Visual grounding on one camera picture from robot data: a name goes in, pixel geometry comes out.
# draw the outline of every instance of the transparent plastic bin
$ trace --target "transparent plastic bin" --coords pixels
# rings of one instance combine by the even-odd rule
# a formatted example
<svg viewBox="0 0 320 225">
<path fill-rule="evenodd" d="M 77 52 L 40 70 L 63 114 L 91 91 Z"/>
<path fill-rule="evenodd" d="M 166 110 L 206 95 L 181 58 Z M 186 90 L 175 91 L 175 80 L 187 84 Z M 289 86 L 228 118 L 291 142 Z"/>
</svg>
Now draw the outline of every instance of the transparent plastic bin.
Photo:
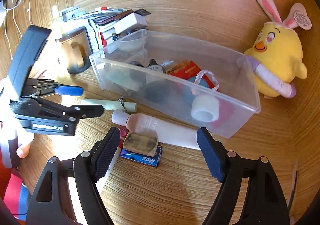
<svg viewBox="0 0 320 225">
<path fill-rule="evenodd" d="M 155 59 L 166 70 L 193 61 L 214 73 L 219 91 L 144 67 Z M 260 100 L 247 58 L 198 39 L 139 30 L 90 56 L 101 89 L 114 91 L 171 117 L 230 138 L 254 114 Z"/>
</svg>

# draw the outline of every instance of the white stick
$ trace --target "white stick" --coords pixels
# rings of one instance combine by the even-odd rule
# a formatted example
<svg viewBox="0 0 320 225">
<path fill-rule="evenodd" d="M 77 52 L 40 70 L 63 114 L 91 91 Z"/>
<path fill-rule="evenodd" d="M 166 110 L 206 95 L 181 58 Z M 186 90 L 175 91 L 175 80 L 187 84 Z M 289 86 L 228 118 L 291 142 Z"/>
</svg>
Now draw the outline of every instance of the white stick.
<svg viewBox="0 0 320 225">
<path fill-rule="evenodd" d="M 108 111 L 121 110 L 124 112 L 124 108 L 122 107 L 121 102 L 116 101 L 83 99 L 81 101 L 81 105 L 102 105 L 104 109 Z M 127 112 L 137 112 L 136 103 L 124 103 L 124 107 Z"/>
</svg>

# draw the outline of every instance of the orange beak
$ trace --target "orange beak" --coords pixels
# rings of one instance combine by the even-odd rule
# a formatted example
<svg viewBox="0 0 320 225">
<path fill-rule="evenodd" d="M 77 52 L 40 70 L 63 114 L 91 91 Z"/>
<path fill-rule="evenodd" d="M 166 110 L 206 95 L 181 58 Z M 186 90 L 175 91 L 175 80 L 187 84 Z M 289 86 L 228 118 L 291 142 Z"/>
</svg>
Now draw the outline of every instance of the orange beak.
<svg viewBox="0 0 320 225">
<path fill-rule="evenodd" d="M 264 52 L 267 50 L 267 46 L 264 45 L 263 41 L 260 41 L 254 46 L 254 50 L 257 52 Z"/>
</svg>

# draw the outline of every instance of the plush toy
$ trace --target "plush toy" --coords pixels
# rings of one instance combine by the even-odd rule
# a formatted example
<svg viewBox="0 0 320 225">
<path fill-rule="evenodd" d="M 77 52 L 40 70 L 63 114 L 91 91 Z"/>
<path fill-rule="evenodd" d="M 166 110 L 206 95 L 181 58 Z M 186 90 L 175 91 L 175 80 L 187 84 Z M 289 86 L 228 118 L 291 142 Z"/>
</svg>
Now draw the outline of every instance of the plush toy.
<svg viewBox="0 0 320 225">
<path fill-rule="evenodd" d="M 252 48 L 244 52 L 255 73 L 258 91 L 268 98 L 296 95 L 292 80 L 307 78 L 308 72 L 302 63 L 302 46 L 295 27 L 306 30 L 311 21 L 305 7 L 295 3 L 287 19 L 282 22 L 273 0 L 257 0 L 272 20 L 264 24 Z"/>
</svg>

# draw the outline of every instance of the white box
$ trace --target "white box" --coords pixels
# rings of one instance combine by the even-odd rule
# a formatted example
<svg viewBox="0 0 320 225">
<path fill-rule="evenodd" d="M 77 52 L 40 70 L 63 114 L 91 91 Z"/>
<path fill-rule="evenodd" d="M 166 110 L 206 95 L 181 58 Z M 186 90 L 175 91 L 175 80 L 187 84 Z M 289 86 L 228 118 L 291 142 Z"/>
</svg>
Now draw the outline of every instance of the white box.
<svg viewBox="0 0 320 225">
<path fill-rule="evenodd" d="M 148 26 L 146 19 L 144 16 L 138 15 L 136 13 L 131 13 L 127 15 L 123 19 L 119 20 L 114 24 L 114 28 L 117 34 L 120 34 L 124 31 L 130 32 L 134 29 L 140 29 Z"/>
</svg>

